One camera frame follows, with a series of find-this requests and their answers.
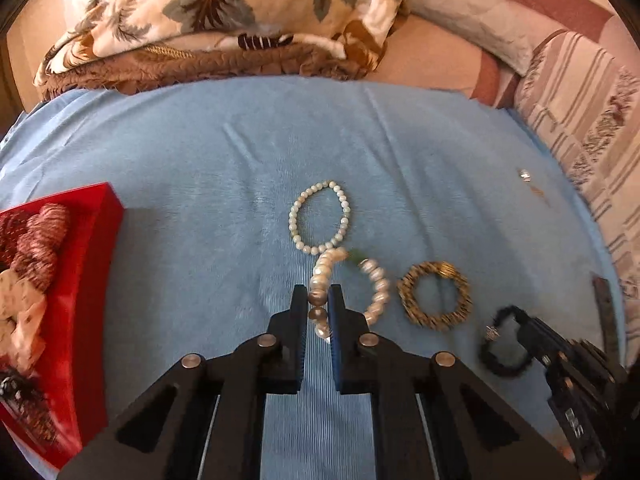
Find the white dotted scrunchie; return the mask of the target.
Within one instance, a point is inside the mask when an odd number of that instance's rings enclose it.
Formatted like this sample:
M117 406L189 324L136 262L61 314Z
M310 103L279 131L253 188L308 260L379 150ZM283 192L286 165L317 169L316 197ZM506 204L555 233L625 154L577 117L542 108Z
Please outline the white dotted scrunchie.
M11 269L1 272L0 281L1 363L29 376L46 348L40 334L46 296Z

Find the red plaid scrunchie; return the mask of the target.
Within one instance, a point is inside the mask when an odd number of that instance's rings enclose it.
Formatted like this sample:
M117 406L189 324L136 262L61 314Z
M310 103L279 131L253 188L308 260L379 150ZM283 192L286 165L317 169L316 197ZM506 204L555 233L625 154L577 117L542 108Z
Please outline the red plaid scrunchie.
M70 214L65 206L44 204L38 214L28 218L26 232L17 240L11 269L40 292L46 292L54 280L68 222Z

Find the dark red polka scrunchie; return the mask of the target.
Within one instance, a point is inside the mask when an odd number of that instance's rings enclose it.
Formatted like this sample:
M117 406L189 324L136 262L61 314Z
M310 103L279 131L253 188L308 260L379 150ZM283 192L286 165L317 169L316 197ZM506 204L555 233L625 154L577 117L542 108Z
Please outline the dark red polka scrunchie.
M25 211L4 212L0 219L0 263L8 268L17 252L18 239L27 232L30 214Z

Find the red tray box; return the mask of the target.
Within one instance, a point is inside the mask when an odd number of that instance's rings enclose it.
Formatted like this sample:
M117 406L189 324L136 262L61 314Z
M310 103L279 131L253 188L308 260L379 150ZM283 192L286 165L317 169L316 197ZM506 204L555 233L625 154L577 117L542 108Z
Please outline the red tray box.
M33 437L7 408L1 409L1 420L18 442L47 466L60 470L107 424L105 291L124 207L111 185L103 182L11 210L34 214L46 203L61 204L70 212L70 227L41 323L46 348L35 365L34 377L53 419L56 440L47 444Z

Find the blue bed cloth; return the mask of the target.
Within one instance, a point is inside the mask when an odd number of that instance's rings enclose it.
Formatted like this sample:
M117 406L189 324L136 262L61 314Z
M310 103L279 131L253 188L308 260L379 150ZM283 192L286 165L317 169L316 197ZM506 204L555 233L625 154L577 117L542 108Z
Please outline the blue bed cloth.
M1 145L3 206L99 182L124 205L104 308L111 416L185 354L223 356L288 307L314 266L288 214L320 181L347 195L346 246L391 282L422 261L470 282L462 325L415 326L392 298L378 333L421 356L455 354L563 451L541 365L501 379L477 347L507 304L600 344L591 278L616 273L585 202L513 113L388 84L231 79L68 92Z

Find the striped floral pillow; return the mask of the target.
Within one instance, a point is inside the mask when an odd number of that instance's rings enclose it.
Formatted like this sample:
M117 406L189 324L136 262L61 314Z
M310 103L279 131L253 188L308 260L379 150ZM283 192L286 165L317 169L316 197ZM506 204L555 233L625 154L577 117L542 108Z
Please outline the striped floral pillow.
M514 106L600 228L622 289L626 360L639 354L639 78L605 47L558 32L534 54Z

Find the pink quilted mattress cover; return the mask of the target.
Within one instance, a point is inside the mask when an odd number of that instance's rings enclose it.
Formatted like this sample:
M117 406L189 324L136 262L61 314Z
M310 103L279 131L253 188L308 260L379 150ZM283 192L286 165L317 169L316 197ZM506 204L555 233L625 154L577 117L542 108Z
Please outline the pink quilted mattress cover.
M386 40L386 52L367 81L458 92L494 105L499 89L496 58L468 40L411 14Z

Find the floral leaf blanket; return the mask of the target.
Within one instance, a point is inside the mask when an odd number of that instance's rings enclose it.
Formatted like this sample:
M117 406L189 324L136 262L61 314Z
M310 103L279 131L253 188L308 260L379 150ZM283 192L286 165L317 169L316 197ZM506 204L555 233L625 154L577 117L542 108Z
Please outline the floral leaf blanket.
M90 0L35 76L44 100L207 79L373 72L405 0Z

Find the grey-blue pillow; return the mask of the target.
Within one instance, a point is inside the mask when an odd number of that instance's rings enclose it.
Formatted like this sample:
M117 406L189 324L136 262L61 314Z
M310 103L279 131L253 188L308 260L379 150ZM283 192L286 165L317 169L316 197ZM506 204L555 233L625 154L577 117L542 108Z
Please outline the grey-blue pillow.
M506 0L408 0L411 11L495 55L520 76L533 58L525 25Z

